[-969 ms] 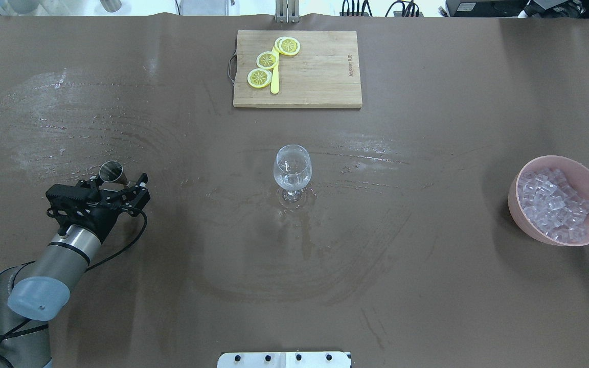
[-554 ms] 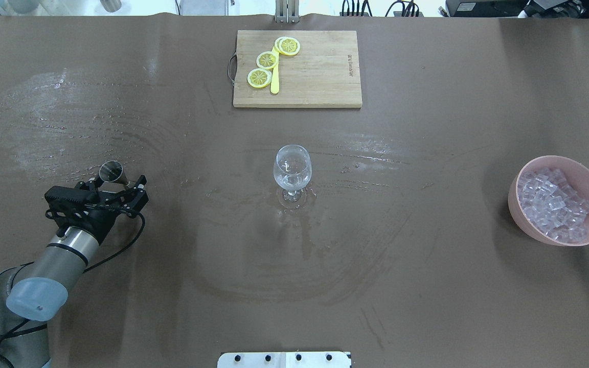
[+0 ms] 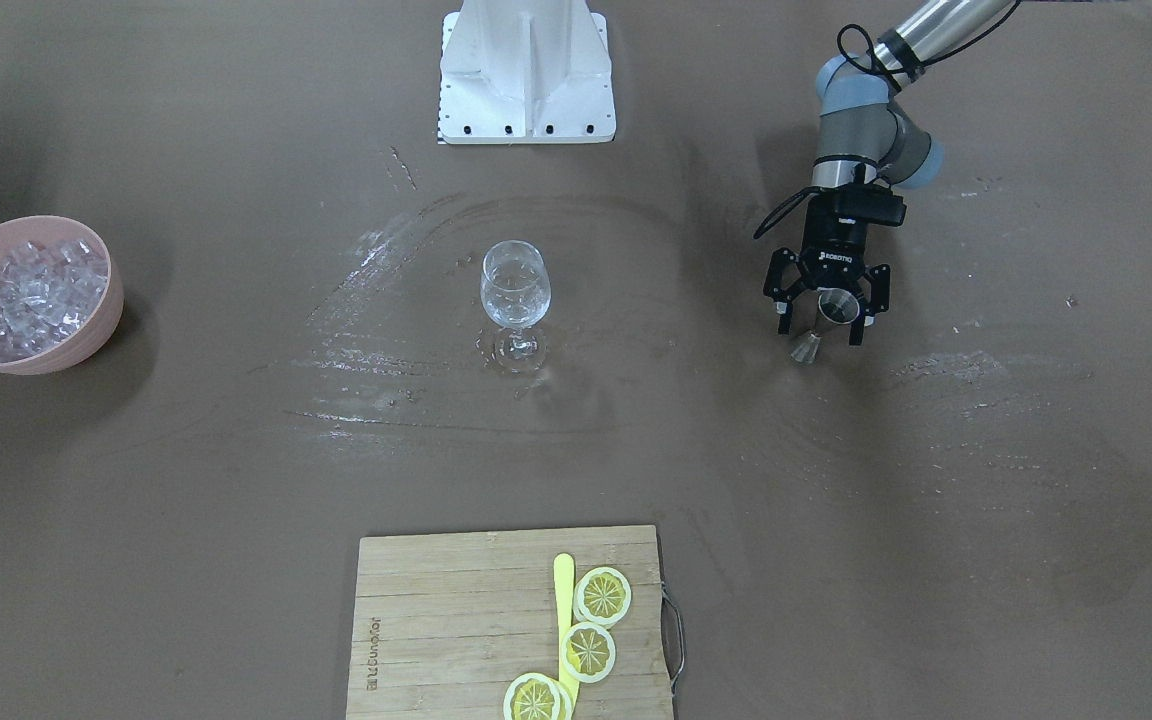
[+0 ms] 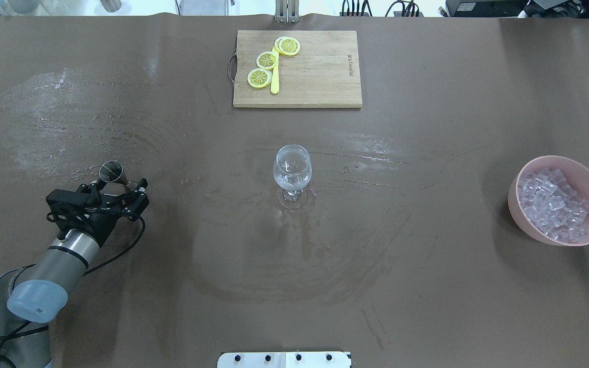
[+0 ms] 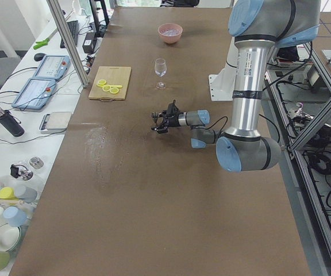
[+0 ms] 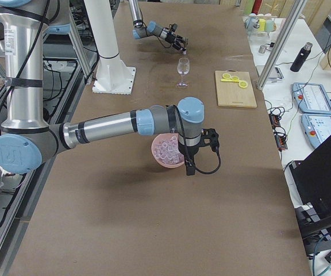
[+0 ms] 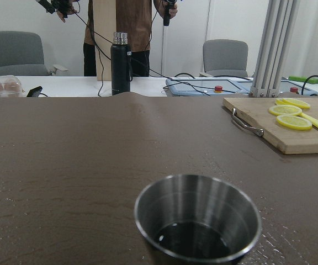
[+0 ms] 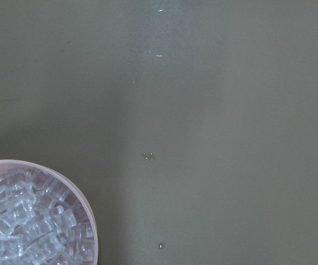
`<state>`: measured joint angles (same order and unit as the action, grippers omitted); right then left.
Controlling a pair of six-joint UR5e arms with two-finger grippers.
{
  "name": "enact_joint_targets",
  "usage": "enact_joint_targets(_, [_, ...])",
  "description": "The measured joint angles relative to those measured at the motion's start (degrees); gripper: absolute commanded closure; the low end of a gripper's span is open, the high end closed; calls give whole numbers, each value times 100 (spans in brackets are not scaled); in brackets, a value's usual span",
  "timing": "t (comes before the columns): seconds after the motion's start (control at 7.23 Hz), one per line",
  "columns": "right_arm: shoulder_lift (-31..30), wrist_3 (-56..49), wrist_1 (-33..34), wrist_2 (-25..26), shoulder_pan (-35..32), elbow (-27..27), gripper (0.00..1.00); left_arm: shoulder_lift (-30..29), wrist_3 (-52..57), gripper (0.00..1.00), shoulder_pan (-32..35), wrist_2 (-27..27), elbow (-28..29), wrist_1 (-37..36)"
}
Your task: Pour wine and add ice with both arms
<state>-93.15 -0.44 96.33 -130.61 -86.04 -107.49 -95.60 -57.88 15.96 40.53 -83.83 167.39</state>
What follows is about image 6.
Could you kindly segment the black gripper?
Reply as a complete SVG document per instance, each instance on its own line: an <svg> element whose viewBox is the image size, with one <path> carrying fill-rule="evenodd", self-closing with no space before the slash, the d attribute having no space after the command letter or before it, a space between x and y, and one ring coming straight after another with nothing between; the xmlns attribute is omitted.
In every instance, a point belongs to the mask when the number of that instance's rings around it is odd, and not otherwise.
<svg viewBox="0 0 331 276"><path fill-rule="evenodd" d="M172 47L180 52L184 51L183 45L188 45L188 38L176 35L173 31L169 30L165 37L165 41L172 45Z"/></svg>
<svg viewBox="0 0 331 276"><path fill-rule="evenodd" d="M212 151L220 149L219 134L213 128L202 129L201 147L206 146L210 146Z"/></svg>

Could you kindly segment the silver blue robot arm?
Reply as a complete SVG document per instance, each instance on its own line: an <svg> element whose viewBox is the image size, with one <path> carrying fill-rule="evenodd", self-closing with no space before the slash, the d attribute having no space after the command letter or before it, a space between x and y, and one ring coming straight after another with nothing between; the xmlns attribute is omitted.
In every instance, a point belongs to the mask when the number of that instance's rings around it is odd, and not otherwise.
<svg viewBox="0 0 331 276"><path fill-rule="evenodd" d="M129 1L130 13L133 20L133 37L136 40L146 37L156 37L164 48L174 48L175 50L186 54L188 46L188 38L182 37L176 33L177 24L170 24L168 27L163 27L155 21L150 21L146 24L143 20L142 11L138 5L138 1Z"/></svg>
<svg viewBox="0 0 331 276"><path fill-rule="evenodd" d="M64 15L58 1L0 1L7 72L7 119L0 135L0 166L4 170L24 174L79 144L132 132L143 136L178 133L187 175L198 171L194 155L201 147L219 151L218 134L203 128L204 105L194 97L181 99L177 105L155 105L77 124L45 122L43 31Z"/></svg>

